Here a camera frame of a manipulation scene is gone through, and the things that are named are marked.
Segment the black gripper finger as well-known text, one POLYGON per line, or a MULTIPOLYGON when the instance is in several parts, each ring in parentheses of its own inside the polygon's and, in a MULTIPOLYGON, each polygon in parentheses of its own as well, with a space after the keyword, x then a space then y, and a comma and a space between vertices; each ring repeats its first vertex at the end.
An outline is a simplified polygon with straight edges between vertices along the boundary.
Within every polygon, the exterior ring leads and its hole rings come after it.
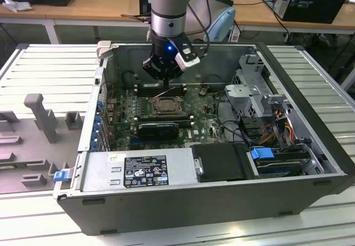
POLYGON ((162 81, 163 86, 166 87, 166 67, 162 58, 149 57, 143 61, 143 70, 152 78, 162 81))
POLYGON ((166 87, 172 79, 179 78, 183 74, 180 67, 167 67, 166 69, 166 87))

